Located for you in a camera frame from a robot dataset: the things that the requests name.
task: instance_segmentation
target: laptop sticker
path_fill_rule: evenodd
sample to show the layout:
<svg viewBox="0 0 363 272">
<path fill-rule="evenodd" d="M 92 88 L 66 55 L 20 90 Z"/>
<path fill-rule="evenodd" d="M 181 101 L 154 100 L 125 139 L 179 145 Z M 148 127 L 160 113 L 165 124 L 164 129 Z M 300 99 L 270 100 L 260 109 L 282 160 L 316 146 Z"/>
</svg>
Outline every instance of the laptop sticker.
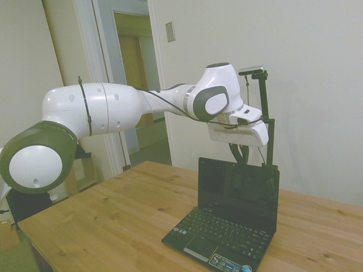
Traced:
<svg viewBox="0 0 363 272">
<path fill-rule="evenodd" d="M 218 254 L 213 255 L 209 260 L 209 264 L 225 272 L 252 272 L 249 265 L 239 265 Z"/>
</svg>

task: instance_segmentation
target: wood grain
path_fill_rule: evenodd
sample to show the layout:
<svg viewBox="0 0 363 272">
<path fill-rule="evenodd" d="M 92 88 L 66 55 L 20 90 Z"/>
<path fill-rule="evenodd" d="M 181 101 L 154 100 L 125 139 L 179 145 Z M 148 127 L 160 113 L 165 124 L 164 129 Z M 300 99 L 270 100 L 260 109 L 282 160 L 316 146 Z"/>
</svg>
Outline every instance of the wood grain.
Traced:
<svg viewBox="0 0 363 272">
<path fill-rule="evenodd" d="M 209 271 L 161 243 L 197 205 L 197 172 L 145 162 L 19 223 L 62 271 Z M 363 208 L 280 191 L 258 269 L 363 271 Z"/>
</svg>

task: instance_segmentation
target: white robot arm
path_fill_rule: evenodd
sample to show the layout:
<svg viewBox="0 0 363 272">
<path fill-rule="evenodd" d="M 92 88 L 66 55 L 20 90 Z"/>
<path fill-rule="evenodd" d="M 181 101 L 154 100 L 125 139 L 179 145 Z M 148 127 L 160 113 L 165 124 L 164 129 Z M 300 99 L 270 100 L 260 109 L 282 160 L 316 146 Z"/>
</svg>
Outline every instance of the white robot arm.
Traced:
<svg viewBox="0 0 363 272">
<path fill-rule="evenodd" d="M 77 140 L 134 127 L 146 113 L 172 112 L 208 123 L 212 140 L 248 146 L 268 142 L 261 111 L 244 104 L 234 68 L 207 66 L 196 85 L 139 91 L 112 83 L 56 88 L 43 101 L 43 120 L 0 148 L 0 206 L 14 188 L 47 192 L 69 174 Z"/>
</svg>

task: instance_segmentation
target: laptop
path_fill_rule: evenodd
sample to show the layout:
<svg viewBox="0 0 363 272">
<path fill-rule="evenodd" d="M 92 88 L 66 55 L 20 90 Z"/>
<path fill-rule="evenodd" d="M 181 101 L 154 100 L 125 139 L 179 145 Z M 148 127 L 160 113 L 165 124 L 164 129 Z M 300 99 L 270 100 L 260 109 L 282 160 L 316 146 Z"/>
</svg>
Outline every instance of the laptop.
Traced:
<svg viewBox="0 0 363 272">
<path fill-rule="evenodd" d="M 199 158 L 198 206 L 162 242 L 215 271 L 254 272 L 276 232 L 280 173 Z"/>
</svg>

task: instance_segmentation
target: black cable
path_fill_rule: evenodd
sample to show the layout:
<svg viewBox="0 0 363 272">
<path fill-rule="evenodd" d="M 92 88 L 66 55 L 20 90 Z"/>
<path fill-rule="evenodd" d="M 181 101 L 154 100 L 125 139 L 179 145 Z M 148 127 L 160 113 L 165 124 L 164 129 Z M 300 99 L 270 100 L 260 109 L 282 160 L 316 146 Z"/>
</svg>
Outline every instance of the black cable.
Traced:
<svg viewBox="0 0 363 272">
<path fill-rule="evenodd" d="M 177 110 L 181 111 L 182 113 L 185 114 L 185 116 L 187 116 L 188 118 L 194 120 L 194 121 L 197 121 L 197 122 L 202 122 L 202 123 L 211 123 L 211 124 L 217 124 L 217 125 L 222 125 L 222 126 L 229 126 L 229 127 L 225 127 L 225 129 L 235 129 L 237 128 L 238 126 L 246 126 L 246 125 L 250 125 L 250 124 L 253 124 L 253 123 L 256 123 L 258 121 L 263 121 L 263 118 L 259 118 L 255 121 L 252 121 L 252 122 L 246 122 L 244 124 L 239 124 L 239 125 L 232 125 L 232 124 L 224 124 L 224 123 L 220 123 L 220 122 L 213 122 L 213 121 L 201 121 L 201 120 L 198 120 L 198 119 L 195 119 L 193 117 L 191 117 L 188 113 L 186 113 L 185 111 L 183 111 L 182 109 L 180 109 L 178 106 L 174 105 L 173 103 L 170 103 L 169 101 L 167 101 L 166 99 L 162 98 L 161 96 L 158 96 L 157 94 L 153 93 L 153 92 L 150 92 L 150 91 L 146 91 L 146 90 L 139 90 L 139 91 L 143 91 L 143 92 L 147 92 L 151 95 L 154 95 L 156 96 L 157 98 L 163 100 L 165 103 L 171 105 L 172 107 L 176 108 Z"/>
<path fill-rule="evenodd" d="M 265 159 L 263 158 L 263 155 L 262 155 L 261 149 L 260 149 L 259 147 L 258 147 L 258 150 L 259 150 L 259 152 L 260 152 L 260 154 L 261 154 L 261 157 L 262 157 L 263 163 L 264 163 L 264 164 L 266 164 Z"/>
<path fill-rule="evenodd" d="M 250 105 L 250 90 L 249 90 L 249 82 L 247 76 L 245 75 L 244 78 L 246 79 L 246 86 L 247 86 L 247 105 Z"/>
</svg>

